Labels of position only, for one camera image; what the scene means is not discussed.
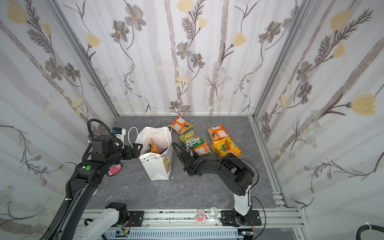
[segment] floor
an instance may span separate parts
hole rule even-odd
[[[137,127],[139,132],[146,126],[164,127],[175,116],[119,116],[114,127],[123,127],[127,131]],[[209,145],[212,141],[207,128],[223,124],[231,140],[242,151],[241,158],[251,161],[259,172],[259,182],[251,189],[264,207],[276,207],[272,190],[256,140],[246,116],[183,116],[193,124],[193,130],[200,138],[205,138]],[[172,131],[172,140],[181,145],[179,135]],[[128,208],[232,208],[233,193],[224,185],[217,175],[205,174],[190,177],[183,172],[183,166],[173,154],[172,170],[169,180],[151,181],[139,159],[125,160],[123,169],[112,177],[104,177],[96,195],[91,197],[87,208],[104,208],[110,202],[126,203]],[[205,155],[217,159],[214,152]]]

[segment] orange snack bag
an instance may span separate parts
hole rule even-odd
[[[153,142],[153,139],[151,138],[152,141],[152,147],[151,147],[151,152],[152,153],[157,153],[160,154],[159,149],[156,147],[155,143]]]
[[[217,127],[210,127],[207,129],[209,135],[211,136],[212,141],[220,140],[225,137],[229,137],[229,133],[223,126],[223,124],[220,124]]]
[[[178,133],[178,134],[183,134],[185,133],[188,129],[193,127],[192,124],[184,120],[181,116],[177,117],[172,123],[172,128]]]
[[[205,139],[204,140],[204,143],[200,144],[199,146],[193,148],[195,150],[195,152],[200,156],[204,155],[204,154],[207,154],[207,153],[210,153],[211,152],[211,149],[209,148],[209,145],[207,144],[207,141]]]

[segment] white paper bag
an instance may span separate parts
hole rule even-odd
[[[173,156],[171,131],[171,125],[159,128],[145,127],[136,138],[135,143],[143,144],[139,159],[151,180],[169,179]],[[166,149],[163,154],[147,153],[147,146],[152,143],[151,138],[160,152]]]

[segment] wall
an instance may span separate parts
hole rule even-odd
[[[257,122],[313,240],[384,225],[384,2],[314,2]]]
[[[301,1],[58,0],[120,114],[251,114]]]
[[[0,29],[0,238],[39,239],[88,144],[87,119],[114,117],[44,1],[1,1]]]

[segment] snack bag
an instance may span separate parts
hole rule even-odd
[[[224,157],[228,152],[233,153],[236,157],[240,157],[240,149],[235,145],[235,143],[229,138],[225,137],[223,139],[213,141],[212,149],[219,157]]]
[[[199,141],[199,137],[195,134],[193,130],[184,133],[181,135],[180,140],[183,142],[183,144],[187,147],[191,146],[192,144],[196,143]]]
[[[211,149],[209,148],[209,145],[207,144],[207,141],[205,139],[203,139],[203,141],[204,141],[204,143],[199,144],[196,147],[192,147],[195,150],[195,152],[199,155],[199,157],[204,155],[204,154],[207,154],[207,153],[211,152]]]
[[[223,126],[223,124],[220,124],[217,127],[211,127],[207,129],[209,135],[211,136],[212,141],[220,140],[225,137],[229,137],[229,133]]]
[[[159,149],[156,147],[155,143],[153,142],[153,139],[151,138],[152,141],[152,147],[151,147],[151,152],[152,153],[157,153],[160,154]]]
[[[188,129],[193,127],[192,124],[187,122],[186,120],[182,119],[181,116],[177,117],[172,123],[172,128],[178,133],[178,134],[183,134],[185,133]]]

